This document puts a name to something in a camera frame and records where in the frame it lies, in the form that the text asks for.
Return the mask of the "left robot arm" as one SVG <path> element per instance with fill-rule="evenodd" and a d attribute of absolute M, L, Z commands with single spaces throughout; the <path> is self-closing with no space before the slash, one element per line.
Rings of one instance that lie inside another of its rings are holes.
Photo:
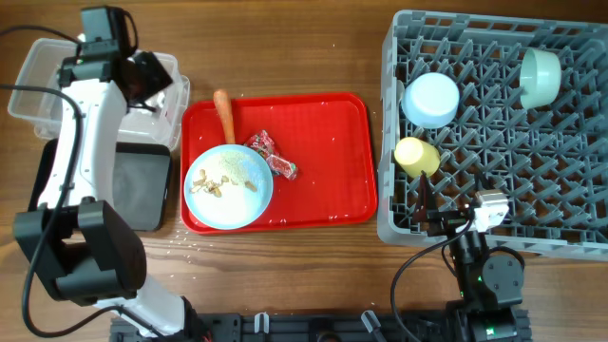
<path fill-rule="evenodd" d="M 131 108 L 170 86 L 157 57 L 138 49 L 131 14 L 83 9 L 85 39 L 65 58 L 53 93 L 63 114 L 55 158 L 35 209 L 16 215 L 13 234 L 57 301 L 117 314 L 156 341 L 205 341 L 209 329 L 192 305 L 147 272 L 141 239 L 113 206 L 113 169 L 121 122 Z"/>

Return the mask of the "peanut shell scraps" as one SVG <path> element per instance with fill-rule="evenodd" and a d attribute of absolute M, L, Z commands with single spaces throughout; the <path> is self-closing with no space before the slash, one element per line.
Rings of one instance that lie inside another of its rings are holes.
<path fill-rule="evenodd" d="M 222 197 L 221 188 L 224 185 L 230 185 L 233 187 L 244 187 L 251 192 L 256 192 L 257 187 L 249 180 L 240 180 L 229 178 L 227 175 L 220 175 L 218 178 L 209 176 L 205 169 L 200 169 L 195 173 L 195 178 L 192 181 L 192 185 L 189 189 L 190 194 L 197 194 L 202 191 L 206 194 L 211 194 L 216 198 Z"/>

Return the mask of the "light blue bowl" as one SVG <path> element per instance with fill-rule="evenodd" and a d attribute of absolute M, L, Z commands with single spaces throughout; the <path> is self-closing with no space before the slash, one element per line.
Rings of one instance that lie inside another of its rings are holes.
<path fill-rule="evenodd" d="M 457 84 L 445 74 L 430 72 L 419 76 L 405 88 L 401 107 L 414 125 L 436 129 L 454 120 L 459 102 Z"/>

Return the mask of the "yellow plastic cup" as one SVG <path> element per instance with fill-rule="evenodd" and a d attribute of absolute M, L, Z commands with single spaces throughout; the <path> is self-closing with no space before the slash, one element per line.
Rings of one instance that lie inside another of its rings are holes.
<path fill-rule="evenodd" d="M 393 156 L 403 170 L 412 178 L 425 173 L 432 176 L 440 166 L 438 150 L 428 142 L 406 137 L 396 145 Z"/>

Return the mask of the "red candy wrapper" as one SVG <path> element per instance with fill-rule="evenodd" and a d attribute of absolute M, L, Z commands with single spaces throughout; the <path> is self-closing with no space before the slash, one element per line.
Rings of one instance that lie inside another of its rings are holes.
<path fill-rule="evenodd" d="M 296 165 L 280 156 L 275 141 L 266 130 L 257 132 L 244 145 L 256 151 L 266 161 L 274 176 L 282 176 L 290 181 L 296 178 Z"/>

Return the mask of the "orange carrot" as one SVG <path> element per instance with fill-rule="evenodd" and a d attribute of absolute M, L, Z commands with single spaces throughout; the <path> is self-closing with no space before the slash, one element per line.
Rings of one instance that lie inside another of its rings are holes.
<path fill-rule="evenodd" d="M 224 89 L 216 90 L 213 95 L 213 101 L 222 125 L 225 141 L 228 144 L 235 144 L 236 137 L 232 104 L 227 91 Z"/>

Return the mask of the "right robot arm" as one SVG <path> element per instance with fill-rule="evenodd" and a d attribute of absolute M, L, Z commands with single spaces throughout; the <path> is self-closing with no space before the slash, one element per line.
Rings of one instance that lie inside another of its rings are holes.
<path fill-rule="evenodd" d="M 517 341 L 514 307 L 523 302 L 525 262 L 513 249 L 488 246 L 486 233 L 503 223 L 509 206 L 503 191 L 481 183 L 466 208 L 442 211 L 423 174 L 413 220 L 425 223 L 430 237 L 445 236 L 440 246 L 453 260 L 461 298 L 446 304 L 446 339 Z"/>

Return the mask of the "light blue plate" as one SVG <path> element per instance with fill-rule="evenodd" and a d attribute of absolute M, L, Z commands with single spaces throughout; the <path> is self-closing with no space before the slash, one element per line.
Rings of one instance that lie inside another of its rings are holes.
<path fill-rule="evenodd" d="M 227 175 L 251 181 L 257 191 L 224 185 L 221 198 L 202 191 L 190 194 L 195 173 L 201 168 L 213 178 Z M 191 163 L 185 173 L 182 192 L 186 208 L 198 222 L 212 229 L 236 230 L 254 222 L 268 208 L 274 179 L 266 161 L 253 149 L 239 144 L 222 144 L 202 153 Z"/>

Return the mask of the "mint green bowl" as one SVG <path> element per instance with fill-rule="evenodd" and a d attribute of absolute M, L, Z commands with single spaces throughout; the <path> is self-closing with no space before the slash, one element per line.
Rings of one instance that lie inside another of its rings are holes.
<path fill-rule="evenodd" d="M 531 109 L 552 104 L 561 87 L 561 62 L 557 54 L 529 48 L 522 59 L 520 87 L 521 105 Z"/>

